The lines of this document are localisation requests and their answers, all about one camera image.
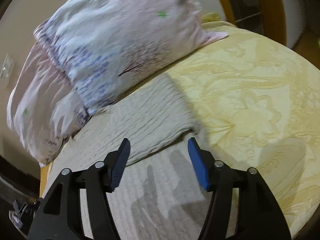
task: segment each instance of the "pillowcase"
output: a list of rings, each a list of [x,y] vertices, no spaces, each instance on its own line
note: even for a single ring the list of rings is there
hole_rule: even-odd
[[[40,166],[52,161],[63,141],[88,121],[78,94],[40,44],[22,68],[7,106],[7,124]]]
[[[68,0],[34,32],[90,115],[227,33],[201,28],[197,0]]]

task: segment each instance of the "mattress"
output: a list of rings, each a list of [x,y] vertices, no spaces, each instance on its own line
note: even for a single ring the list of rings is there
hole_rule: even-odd
[[[320,72],[264,36],[225,22],[203,27],[229,37],[161,72],[183,91],[222,161],[257,167],[294,237],[320,202]]]

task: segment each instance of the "wall outlet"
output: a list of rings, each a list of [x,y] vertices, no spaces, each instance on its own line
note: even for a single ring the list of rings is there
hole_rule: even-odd
[[[7,54],[0,72],[0,85],[2,88],[8,86],[14,63],[13,59]]]

